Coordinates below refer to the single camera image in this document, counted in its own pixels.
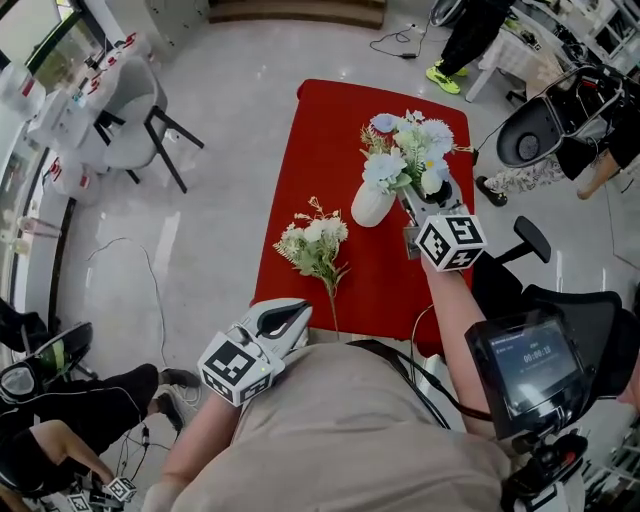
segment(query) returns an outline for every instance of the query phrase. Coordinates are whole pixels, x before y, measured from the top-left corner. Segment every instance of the office chair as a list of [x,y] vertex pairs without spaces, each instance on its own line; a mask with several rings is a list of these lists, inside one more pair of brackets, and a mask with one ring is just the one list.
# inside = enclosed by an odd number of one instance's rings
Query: office chair
[[497,258],[483,253],[474,265],[471,291],[485,317],[500,318],[534,309],[559,315],[578,347],[583,365],[597,372],[591,395],[620,395],[633,371],[629,365],[620,368],[620,361],[635,361],[638,356],[640,320],[622,308],[620,296],[613,291],[564,293],[535,285],[523,291],[522,283],[504,264],[532,252],[548,263],[551,247],[525,217],[518,217],[514,230],[522,238],[520,245]]
[[473,267],[471,293],[487,318],[499,318],[523,311],[522,283],[504,265],[535,253],[544,263],[551,259],[551,246],[526,217],[516,219],[513,230],[522,243],[494,258],[483,252]]

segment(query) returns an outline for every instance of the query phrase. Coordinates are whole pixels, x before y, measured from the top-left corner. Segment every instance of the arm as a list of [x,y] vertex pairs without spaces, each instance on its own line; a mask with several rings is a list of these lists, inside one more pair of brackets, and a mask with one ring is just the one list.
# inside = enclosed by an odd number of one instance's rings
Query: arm
[[[458,400],[466,407],[489,412],[482,382],[464,337],[469,327],[485,319],[484,315],[458,272],[438,272],[424,256],[422,268],[429,281],[442,346]],[[462,419],[469,433],[487,439],[495,437],[493,424],[464,415]]]
[[147,491],[142,512],[169,512],[183,489],[231,444],[240,419],[234,407],[215,393],[178,438],[167,456],[160,482]]
[[4,485],[0,485],[0,498],[6,503],[11,512],[31,512],[31,509],[24,504],[20,495],[7,489]]
[[30,430],[42,451],[56,466],[70,457],[96,473],[104,484],[113,480],[113,473],[106,464],[63,421],[45,421]]
[[186,487],[217,455],[229,447],[241,408],[213,393],[167,456],[162,481]]

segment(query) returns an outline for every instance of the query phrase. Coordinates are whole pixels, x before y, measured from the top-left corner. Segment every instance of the table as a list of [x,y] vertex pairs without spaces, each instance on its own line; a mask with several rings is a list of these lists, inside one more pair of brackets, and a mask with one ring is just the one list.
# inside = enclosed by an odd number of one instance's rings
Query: table
[[[282,162],[267,227],[254,302],[278,297],[299,297],[313,304],[310,327],[333,329],[329,299],[323,283],[303,277],[272,245],[293,221],[296,212],[310,212],[307,201],[317,196],[324,210],[341,210],[349,238],[337,262],[349,262],[351,271],[340,282],[336,297],[341,332],[409,339],[413,324],[431,304],[427,279],[420,261],[409,261],[402,229],[408,216],[396,202],[374,228],[358,226],[351,203],[362,184],[364,156],[358,151],[360,128],[380,112],[404,115],[421,110],[427,118],[449,124],[455,143],[469,146],[469,129],[463,112],[429,101],[379,89],[307,80],[298,91],[296,112]],[[446,157],[452,175],[473,211],[473,176],[470,153]],[[470,282],[470,273],[466,274]],[[440,351],[440,335],[433,313],[423,317],[416,335],[420,352]]]
[[467,101],[472,102],[476,99],[496,69],[511,73],[526,82],[528,98],[542,92],[562,74],[562,68],[544,39],[533,28],[526,28],[535,33],[542,50],[536,52],[515,34],[504,27],[501,28],[478,63],[482,73],[465,96]]

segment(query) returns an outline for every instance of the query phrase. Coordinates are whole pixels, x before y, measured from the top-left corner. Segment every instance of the monitor screen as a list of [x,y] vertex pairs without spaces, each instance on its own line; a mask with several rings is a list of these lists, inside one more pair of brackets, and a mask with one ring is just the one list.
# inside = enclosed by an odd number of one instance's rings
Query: monitor screen
[[548,400],[558,382],[578,369],[556,319],[507,332],[490,341],[509,405],[525,412]]

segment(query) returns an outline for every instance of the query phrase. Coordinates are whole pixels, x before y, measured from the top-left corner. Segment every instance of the white vase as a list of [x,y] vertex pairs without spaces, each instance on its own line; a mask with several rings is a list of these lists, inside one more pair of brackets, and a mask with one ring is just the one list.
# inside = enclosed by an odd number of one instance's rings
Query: white vase
[[366,183],[360,185],[351,205],[351,216],[365,228],[372,228],[382,222],[396,200],[395,191],[383,194]]

